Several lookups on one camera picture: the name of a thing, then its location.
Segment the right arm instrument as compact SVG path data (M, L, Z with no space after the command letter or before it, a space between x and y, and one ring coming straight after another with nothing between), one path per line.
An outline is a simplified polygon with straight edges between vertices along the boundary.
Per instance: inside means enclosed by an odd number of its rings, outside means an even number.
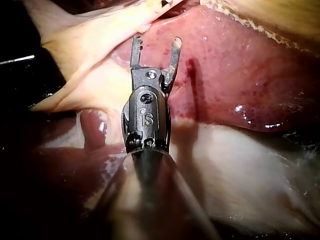
M158 68L132 68L132 93L122 114L126 152L153 148L169 152L171 113L168 97L173 80Z

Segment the right arm instrument jaw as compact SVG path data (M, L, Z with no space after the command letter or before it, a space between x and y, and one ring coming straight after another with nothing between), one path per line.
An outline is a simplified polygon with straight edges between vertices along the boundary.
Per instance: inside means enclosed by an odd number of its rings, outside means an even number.
M182 39L178 36L174 38L174 41L171 43L171 54L168 67L162 71L163 82L162 82L162 91L170 92L173 88L174 81L178 72L178 65L180 60L182 47Z
M140 67L140 57L141 51L143 49L142 46L143 40L141 39L141 35L137 34L132 39L132 47L131 47L131 55L130 55L130 68L135 69Z

